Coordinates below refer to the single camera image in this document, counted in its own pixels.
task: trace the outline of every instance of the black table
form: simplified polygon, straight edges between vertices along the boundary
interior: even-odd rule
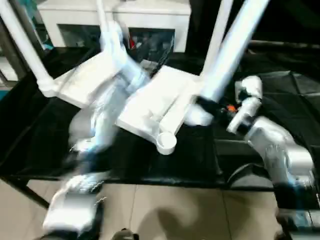
[[[87,51],[56,48],[43,62],[56,78],[78,64]],[[261,77],[260,114],[286,127],[298,143],[311,151],[319,170],[319,53],[254,51],[243,57],[234,80],[256,74]],[[175,53],[167,65],[199,74],[203,58]],[[224,101],[235,101],[233,82]],[[59,98],[45,98],[29,73],[0,101],[1,179],[47,208],[49,204],[27,183],[30,179],[59,180],[68,172],[68,127],[78,111]],[[121,129],[113,146],[99,154],[96,170],[110,172],[106,183],[226,189],[235,178],[235,170],[243,165],[248,165],[251,173],[268,177],[254,150],[240,137],[213,123],[208,127],[183,125],[177,134],[176,149],[169,156],[160,155],[152,143]],[[266,187],[244,189],[272,191]]]

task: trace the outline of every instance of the red object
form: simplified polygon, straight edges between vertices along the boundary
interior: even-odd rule
[[[129,37],[130,49],[133,49],[136,46],[135,41],[132,40],[131,36]]]

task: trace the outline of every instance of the tiled floor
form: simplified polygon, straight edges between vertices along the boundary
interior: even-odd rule
[[[48,201],[59,182],[28,184]],[[272,193],[146,185],[105,185],[102,240],[122,228],[140,240],[273,240],[280,230]],[[32,240],[42,234],[46,211],[0,182],[2,240]]]

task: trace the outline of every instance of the white pipe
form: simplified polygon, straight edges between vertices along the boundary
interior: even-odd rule
[[[210,65],[216,60],[221,42],[224,38],[229,15],[231,12],[232,4],[234,0],[222,0],[219,11],[214,24],[214,29],[209,45],[208,52],[206,54],[204,66],[201,74],[208,72]]]
[[[106,45],[110,44],[110,42],[107,43],[110,37],[108,35],[109,27],[107,24],[105,7],[102,1],[103,0],[96,0],[96,8],[97,8],[96,11],[98,13],[98,18],[100,22],[100,31],[101,31],[100,45],[101,45],[101,49],[104,50]]]
[[[231,81],[245,49],[265,12],[270,0],[245,0],[230,30],[222,43],[221,50],[205,73],[205,84],[200,95],[219,102]]]
[[[11,5],[7,0],[0,0],[0,16],[9,30],[14,42],[35,75],[40,91],[46,97],[55,95],[54,80],[48,74],[34,47],[19,23]]]

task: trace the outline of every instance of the table leg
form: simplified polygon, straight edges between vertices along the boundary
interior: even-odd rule
[[[20,193],[22,193],[23,195],[25,195],[27,198],[39,204],[41,207],[45,209],[49,208],[49,203],[27,186],[27,180],[13,179],[7,177],[0,177],[0,179],[3,180],[6,184],[16,189],[17,191],[19,191]]]

